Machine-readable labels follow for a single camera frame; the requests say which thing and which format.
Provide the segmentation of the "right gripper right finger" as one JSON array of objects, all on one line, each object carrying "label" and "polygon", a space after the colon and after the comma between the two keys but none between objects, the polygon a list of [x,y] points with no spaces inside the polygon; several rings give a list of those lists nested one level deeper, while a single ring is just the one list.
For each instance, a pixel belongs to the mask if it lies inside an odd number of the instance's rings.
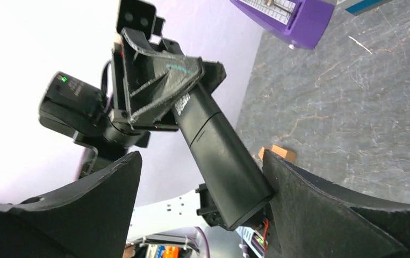
[{"label": "right gripper right finger", "polygon": [[270,150],[263,172],[284,257],[410,257],[410,204],[342,187]]}]

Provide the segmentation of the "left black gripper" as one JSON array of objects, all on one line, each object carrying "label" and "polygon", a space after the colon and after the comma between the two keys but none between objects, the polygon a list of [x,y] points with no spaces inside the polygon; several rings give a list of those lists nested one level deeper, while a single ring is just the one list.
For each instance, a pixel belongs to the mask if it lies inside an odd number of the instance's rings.
[{"label": "left black gripper", "polygon": [[[164,22],[148,2],[120,1],[111,118],[133,130],[178,130],[173,108],[197,84],[212,93],[226,78],[222,63],[186,56],[179,43],[161,37]],[[160,42],[150,42],[152,35]]]}]

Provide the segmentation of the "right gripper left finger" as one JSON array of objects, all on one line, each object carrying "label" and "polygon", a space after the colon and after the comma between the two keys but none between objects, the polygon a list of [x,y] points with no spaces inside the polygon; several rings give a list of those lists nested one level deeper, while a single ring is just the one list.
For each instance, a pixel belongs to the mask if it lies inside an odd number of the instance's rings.
[{"label": "right gripper left finger", "polygon": [[0,257],[122,257],[141,167],[131,152],[61,188],[0,205]]}]

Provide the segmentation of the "black remote control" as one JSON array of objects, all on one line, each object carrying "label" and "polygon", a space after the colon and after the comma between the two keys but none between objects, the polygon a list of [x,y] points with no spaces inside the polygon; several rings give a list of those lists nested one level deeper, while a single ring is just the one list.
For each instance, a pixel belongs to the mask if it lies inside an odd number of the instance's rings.
[{"label": "black remote control", "polygon": [[173,109],[189,150],[204,179],[221,227],[257,227],[274,190],[216,101],[195,86]]}]

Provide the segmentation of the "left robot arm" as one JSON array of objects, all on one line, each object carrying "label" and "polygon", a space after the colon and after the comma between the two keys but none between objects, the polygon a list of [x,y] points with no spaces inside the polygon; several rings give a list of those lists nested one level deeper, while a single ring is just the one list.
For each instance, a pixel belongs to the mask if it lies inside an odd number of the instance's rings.
[{"label": "left robot arm", "polygon": [[179,105],[200,86],[210,95],[226,77],[220,62],[185,56],[161,39],[164,19],[145,1],[121,1],[112,58],[93,87],[57,73],[39,106],[41,125],[86,147],[80,177],[99,171],[132,146],[148,146],[152,131],[176,131]]}]

